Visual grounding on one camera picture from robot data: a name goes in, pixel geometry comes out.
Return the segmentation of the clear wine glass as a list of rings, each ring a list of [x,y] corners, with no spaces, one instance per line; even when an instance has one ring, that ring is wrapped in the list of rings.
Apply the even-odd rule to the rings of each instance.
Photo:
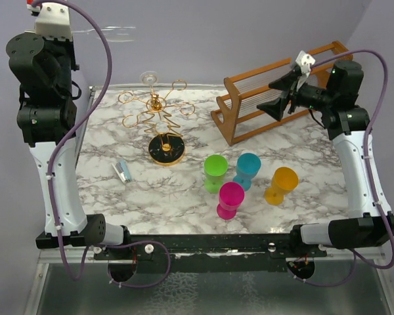
[[[101,32],[109,43],[126,43],[134,41],[134,35],[136,31],[134,26],[103,26]],[[75,30],[72,32],[76,35],[84,35],[100,39],[100,36],[96,29],[89,28],[85,30]]]
[[[154,85],[158,82],[158,74],[155,71],[147,71],[141,74],[140,81],[150,88],[150,95],[154,96]]]

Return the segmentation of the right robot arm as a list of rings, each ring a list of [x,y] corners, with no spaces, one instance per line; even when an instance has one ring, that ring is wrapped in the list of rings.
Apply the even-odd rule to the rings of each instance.
[[[394,214],[380,186],[373,161],[372,137],[368,112],[356,101],[364,77],[359,63],[338,60],[334,63],[324,88],[302,81],[299,66],[269,83],[281,91],[274,101],[260,105],[280,121],[287,105],[292,113],[297,106],[320,112],[324,128],[338,153],[348,193],[347,219],[328,223],[302,224],[292,230],[290,252],[302,257],[313,245],[336,249],[378,247],[394,240]]]

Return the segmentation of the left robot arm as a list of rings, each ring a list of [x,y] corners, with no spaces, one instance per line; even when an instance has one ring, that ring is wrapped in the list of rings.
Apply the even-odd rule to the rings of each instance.
[[[21,33],[7,43],[6,52],[20,82],[17,124],[43,191],[45,227],[35,240],[37,248],[106,245],[116,258],[124,259],[133,242],[178,247],[177,236],[132,236],[126,226],[108,223],[101,213],[85,213],[75,172],[76,127],[81,123],[72,98],[72,72],[78,69],[73,43]]]

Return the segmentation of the wooden rack with clear rods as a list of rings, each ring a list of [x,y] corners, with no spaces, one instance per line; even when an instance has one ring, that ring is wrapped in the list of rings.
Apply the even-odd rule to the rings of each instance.
[[[260,68],[224,78],[223,83],[227,93],[216,98],[219,108],[211,112],[211,117],[229,146],[309,113],[307,110],[298,110],[294,114],[286,114],[281,121],[271,119],[270,123],[262,127],[242,135],[236,134],[236,128],[239,124],[263,115],[263,112],[257,109],[258,104],[274,100],[280,96],[280,91],[269,88],[269,83],[287,73],[290,70],[291,63],[291,58],[285,58]]]

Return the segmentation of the teal plastic goblet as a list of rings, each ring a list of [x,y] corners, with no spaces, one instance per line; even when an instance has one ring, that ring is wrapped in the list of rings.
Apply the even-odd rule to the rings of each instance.
[[[244,191],[248,191],[252,186],[252,179],[258,174],[261,168],[261,160],[253,153],[242,154],[236,163],[236,174],[233,182],[243,187]]]

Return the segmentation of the orange plastic goblet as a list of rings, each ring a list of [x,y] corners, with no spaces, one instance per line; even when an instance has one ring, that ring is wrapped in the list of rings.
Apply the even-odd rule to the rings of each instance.
[[[265,190],[265,200],[271,205],[280,205],[284,196],[296,189],[299,178],[289,167],[279,167],[273,175],[271,186]]]

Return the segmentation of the green plastic goblet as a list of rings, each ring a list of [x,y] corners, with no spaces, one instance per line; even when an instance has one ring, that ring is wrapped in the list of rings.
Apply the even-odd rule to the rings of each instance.
[[[204,161],[205,181],[204,187],[209,193],[218,193],[223,185],[224,177],[228,171],[229,164],[221,155],[211,155]]]

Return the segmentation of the pink plastic goblet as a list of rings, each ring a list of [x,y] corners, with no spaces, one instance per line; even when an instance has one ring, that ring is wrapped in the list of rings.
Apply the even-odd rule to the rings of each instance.
[[[233,219],[245,198],[243,187],[236,182],[226,182],[219,190],[217,214],[224,220]]]

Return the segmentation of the light blue stapler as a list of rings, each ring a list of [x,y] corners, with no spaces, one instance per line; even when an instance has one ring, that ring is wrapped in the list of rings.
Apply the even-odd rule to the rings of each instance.
[[[119,160],[117,163],[112,164],[117,176],[126,184],[132,181],[131,174],[124,159]]]

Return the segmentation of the black base frame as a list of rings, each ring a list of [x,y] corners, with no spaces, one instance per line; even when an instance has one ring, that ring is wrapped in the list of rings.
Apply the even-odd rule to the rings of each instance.
[[[284,234],[154,234],[130,235],[131,249],[104,249],[94,261],[110,271],[163,274],[170,272],[285,272],[286,261],[325,257],[317,245],[304,245],[296,233]]]

